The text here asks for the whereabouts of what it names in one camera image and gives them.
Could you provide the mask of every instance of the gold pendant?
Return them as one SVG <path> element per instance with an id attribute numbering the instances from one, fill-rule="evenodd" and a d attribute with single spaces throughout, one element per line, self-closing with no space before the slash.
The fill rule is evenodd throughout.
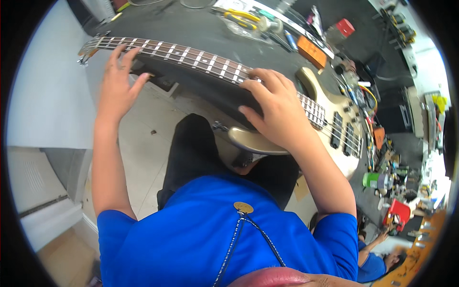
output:
<path id="1" fill-rule="evenodd" d="M 243 203 L 243 202 L 235 202 L 234 204 L 234 208 L 243 212 L 243 213 L 252 213 L 253 212 L 253 207 L 250 206 L 250 204 L 247 204 L 247 203 Z"/>

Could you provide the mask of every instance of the guitar neck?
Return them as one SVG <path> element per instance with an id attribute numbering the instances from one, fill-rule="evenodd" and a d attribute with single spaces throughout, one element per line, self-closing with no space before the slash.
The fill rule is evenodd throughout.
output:
<path id="1" fill-rule="evenodd" d="M 139 47 L 139 53 L 145 56 L 196 69 L 232 84 L 239 85 L 250 79 L 249 71 L 252 68 L 235 61 L 190 47 L 149 39 L 100 36 L 87 42 L 80 53 L 91 54 L 97 49 L 114 50 L 122 44 L 127 46 L 127 51 Z M 298 97 L 311 124 L 321 129 L 324 126 L 324 109 L 302 93 L 298 92 Z"/>

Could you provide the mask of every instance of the lip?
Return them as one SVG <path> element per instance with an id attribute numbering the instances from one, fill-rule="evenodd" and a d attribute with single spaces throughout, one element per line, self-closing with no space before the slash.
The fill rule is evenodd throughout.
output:
<path id="1" fill-rule="evenodd" d="M 228 287 L 294 286 L 311 281 L 307 274 L 288 267 L 264 268 L 233 281 Z"/>

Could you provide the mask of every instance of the blue polo shirt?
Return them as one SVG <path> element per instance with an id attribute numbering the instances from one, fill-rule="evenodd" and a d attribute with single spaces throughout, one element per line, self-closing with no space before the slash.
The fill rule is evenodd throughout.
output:
<path id="1" fill-rule="evenodd" d="M 367 246 L 364 242 L 358 242 L 359 251 Z M 370 253 L 362 267 L 358 268 L 357 282 L 366 283 L 374 281 L 383 276 L 386 272 L 384 260 L 374 253 Z"/>
<path id="2" fill-rule="evenodd" d="M 263 188 L 232 176 L 204 176 L 181 187 L 159 212 L 136 221 L 107 210 L 97 218 L 101 275 L 109 286 L 212 286 L 244 202 L 287 267 L 304 273 L 357 279 L 357 221 L 331 214 L 314 235 L 293 212 L 279 209 Z M 246 222 L 220 281 L 265 267 L 281 266 L 260 230 Z"/>

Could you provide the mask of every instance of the person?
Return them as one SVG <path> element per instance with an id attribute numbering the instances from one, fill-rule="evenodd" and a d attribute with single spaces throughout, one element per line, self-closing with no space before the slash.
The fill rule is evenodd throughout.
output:
<path id="1" fill-rule="evenodd" d="M 367 283 L 377 280 L 389 272 L 394 271 L 406 259 L 406 253 L 395 251 L 383 258 L 371 252 L 376 245 L 387 239 L 388 229 L 385 229 L 370 244 L 365 244 L 366 232 L 361 231 L 358 235 L 358 273 L 357 282 Z"/>
<path id="2" fill-rule="evenodd" d="M 159 211 L 137 221 L 117 144 L 122 117 L 148 79 L 129 86 L 139 49 L 111 54 L 94 126 L 92 198 L 104 286 L 357 286 L 357 222 L 353 191 L 312 128 L 294 84 L 254 69 L 241 88 L 260 103 L 262 118 L 239 111 L 291 156 L 262 158 L 246 175 L 218 157 L 205 118 L 190 114 L 175 128 Z M 299 168 L 319 216 L 312 235 L 283 209 Z"/>

